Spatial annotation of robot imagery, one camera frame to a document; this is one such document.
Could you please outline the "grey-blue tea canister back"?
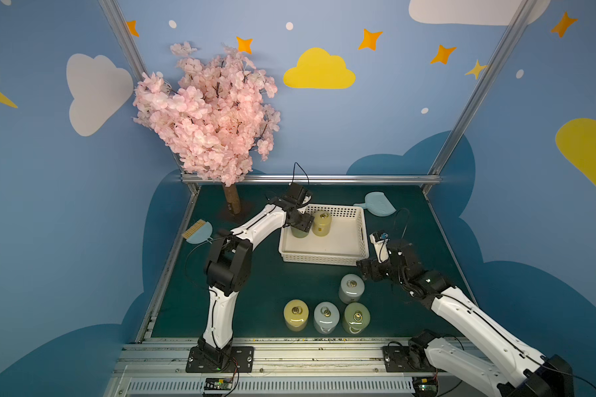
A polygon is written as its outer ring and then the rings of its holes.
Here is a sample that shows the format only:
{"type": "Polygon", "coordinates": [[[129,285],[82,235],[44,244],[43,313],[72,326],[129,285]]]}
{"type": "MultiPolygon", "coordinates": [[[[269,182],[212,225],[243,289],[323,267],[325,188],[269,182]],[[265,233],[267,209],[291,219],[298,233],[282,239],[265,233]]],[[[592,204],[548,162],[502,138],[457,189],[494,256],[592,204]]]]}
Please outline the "grey-blue tea canister back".
{"type": "Polygon", "coordinates": [[[359,302],[364,291],[364,280],[360,276],[347,274],[340,281],[339,298],[344,304],[359,302]]]}

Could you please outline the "white perforated plastic basket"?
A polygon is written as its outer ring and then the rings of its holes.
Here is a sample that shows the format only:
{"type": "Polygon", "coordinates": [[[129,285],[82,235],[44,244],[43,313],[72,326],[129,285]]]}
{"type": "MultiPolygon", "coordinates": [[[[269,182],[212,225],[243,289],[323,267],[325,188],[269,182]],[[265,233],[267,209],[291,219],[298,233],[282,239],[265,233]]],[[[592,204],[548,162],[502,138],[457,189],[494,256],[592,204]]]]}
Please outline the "white perforated plastic basket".
{"type": "Polygon", "coordinates": [[[309,204],[305,212],[316,219],[321,213],[328,213],[331,219],[329,233],[320,237],[310,231],[304,238],[298,238],[290,228],[284,228],[278,247],[283,261],[355,266],[357,261],[369,257],[369,240],[362,208],[309,204]]]}

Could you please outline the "green tea canister back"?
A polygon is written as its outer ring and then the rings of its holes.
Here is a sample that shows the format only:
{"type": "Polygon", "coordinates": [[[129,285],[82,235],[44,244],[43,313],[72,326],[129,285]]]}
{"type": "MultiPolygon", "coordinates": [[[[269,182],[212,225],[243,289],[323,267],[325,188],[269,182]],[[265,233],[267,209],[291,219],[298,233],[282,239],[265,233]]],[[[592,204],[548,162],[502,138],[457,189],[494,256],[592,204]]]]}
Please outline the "green tea canister back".
{"type": "Polygon", "coordinates": [[[305,232],[298,228],[291,227],[291,234],[295,238],[306,238],[309,235],[309,232],[305,232]]]}

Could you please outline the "green tea canister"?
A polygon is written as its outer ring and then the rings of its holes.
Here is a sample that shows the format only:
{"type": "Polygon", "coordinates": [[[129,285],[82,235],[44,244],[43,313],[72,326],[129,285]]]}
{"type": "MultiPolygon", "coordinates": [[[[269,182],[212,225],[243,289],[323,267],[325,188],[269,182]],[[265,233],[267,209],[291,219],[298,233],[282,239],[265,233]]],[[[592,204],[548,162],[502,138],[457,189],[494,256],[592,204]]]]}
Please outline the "green tea canister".
{"type": "Polygon", "coordinates": [[[309,232],[305,232],[298,228],[291,227],[291,234],[295,238],[306,238],[309,235],[309,232]]]}
{"type": "Polygon", "coordinates": [[[370,321],[371,314],[365,305],[352,302],[346,306],[342,320],[345,332],[351,335],[360,334],[369,326],[370,321]]]}

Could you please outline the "yellow tea canister back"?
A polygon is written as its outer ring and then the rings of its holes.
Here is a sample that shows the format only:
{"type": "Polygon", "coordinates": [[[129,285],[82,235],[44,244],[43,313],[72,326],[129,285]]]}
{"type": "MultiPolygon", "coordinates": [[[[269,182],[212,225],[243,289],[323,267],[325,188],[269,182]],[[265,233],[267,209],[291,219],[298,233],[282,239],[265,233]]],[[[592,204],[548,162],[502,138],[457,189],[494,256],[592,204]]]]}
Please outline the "yellow tea canister back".
{"type": "Polygon", "coordinates": [[[314,222],[311,231],[318,237],[325,237],[329,234],[332,224],[332,215],[328,211],[320,210],[314,214],[314,222]]]}

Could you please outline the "pale blue tea canister front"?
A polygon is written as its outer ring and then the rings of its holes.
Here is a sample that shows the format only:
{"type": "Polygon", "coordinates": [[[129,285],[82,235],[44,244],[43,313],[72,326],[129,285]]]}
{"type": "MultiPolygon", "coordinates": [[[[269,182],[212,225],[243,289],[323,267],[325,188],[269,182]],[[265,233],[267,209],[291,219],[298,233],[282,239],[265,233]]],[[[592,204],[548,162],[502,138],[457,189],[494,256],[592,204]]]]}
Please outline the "pale blue tea canister front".
{"type": "Polygon", "coordinates": [[[321,302],[314,309],[313,319],[317,332],[331,334],[339,323],[339,310],[331,302],[321,302]]]}

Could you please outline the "olive yellow tea canister front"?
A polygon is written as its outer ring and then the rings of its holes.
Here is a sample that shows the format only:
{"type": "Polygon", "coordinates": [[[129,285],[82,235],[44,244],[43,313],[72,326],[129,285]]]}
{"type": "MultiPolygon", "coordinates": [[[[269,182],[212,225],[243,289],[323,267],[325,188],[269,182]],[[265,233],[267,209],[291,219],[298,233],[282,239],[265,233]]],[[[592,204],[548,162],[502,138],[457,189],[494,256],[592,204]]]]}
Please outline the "olive yellow tea canister front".
{"type": "Polygon", "coordinates": [[[300,299],[289,301],[283,309],[286,327],[292,332],[300,332],[307,325],[309,313],[309,308],[304,301],[300,299]]]}

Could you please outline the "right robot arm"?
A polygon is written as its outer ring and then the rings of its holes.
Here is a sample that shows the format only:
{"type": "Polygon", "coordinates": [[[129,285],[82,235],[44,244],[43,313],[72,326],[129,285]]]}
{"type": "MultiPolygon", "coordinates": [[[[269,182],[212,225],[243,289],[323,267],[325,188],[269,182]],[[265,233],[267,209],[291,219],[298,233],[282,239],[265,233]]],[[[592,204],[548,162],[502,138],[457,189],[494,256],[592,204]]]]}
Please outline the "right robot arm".
{"type": "Polygon", "coordinates": [[[410,243],[393,243],[372,234],[376,256],[357,266],[366,281],[389,280],[413,300],[445,319],[484,357],[450,347],[441,336],[425,331],[409,343],[427,362],[487,396],[572,396],[571,365],[558,355],[544,356],[485,314],[439,271],[418,261],[410,243]]]}

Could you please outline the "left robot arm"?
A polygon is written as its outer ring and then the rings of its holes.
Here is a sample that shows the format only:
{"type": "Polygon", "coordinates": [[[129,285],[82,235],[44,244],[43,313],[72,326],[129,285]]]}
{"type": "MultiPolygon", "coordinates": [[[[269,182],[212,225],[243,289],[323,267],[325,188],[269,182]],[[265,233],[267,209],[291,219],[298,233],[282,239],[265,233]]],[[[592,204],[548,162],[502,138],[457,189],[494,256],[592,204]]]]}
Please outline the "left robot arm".
{"type": "Polygon", "coordinates": [[[268,200],[258,214],[211,243],[204,269],[210,307],[205,332],[198,342],[202,352],[219,357],[228,353],[233,343],[236,301],[251,276],[254,250],[278,229],[310,231],[314,216],[306,212],[306,206],[311,199],[311,191],[291,183],[284,195],[268,200]]]}

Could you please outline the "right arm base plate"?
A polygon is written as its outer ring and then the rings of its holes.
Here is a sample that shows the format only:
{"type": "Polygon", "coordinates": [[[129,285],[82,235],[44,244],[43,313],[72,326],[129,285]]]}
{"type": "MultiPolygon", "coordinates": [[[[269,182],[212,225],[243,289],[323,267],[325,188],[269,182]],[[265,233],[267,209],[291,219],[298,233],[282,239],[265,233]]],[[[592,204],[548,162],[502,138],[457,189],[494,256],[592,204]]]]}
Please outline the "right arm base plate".
{"type": "Polygon", "coordinates": [[[390,342],[382,347],[383,362],[387,372],[428,372],[435,373],[437,368],[430,364],[425,351],[417,345],[413,347],[390,342]]]}

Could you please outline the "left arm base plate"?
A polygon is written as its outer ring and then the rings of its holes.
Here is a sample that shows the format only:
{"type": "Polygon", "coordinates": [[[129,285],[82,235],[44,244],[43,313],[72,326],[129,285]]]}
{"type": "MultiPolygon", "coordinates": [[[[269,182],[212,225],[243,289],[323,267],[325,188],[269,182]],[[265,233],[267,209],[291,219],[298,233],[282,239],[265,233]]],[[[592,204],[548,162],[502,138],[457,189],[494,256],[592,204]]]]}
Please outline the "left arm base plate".
{"type": "Polygon", "coordinates": [[[199,343],[190,349],[186,373],[251,373],[254,347],[232,346],[223,349],[199,343]]]}

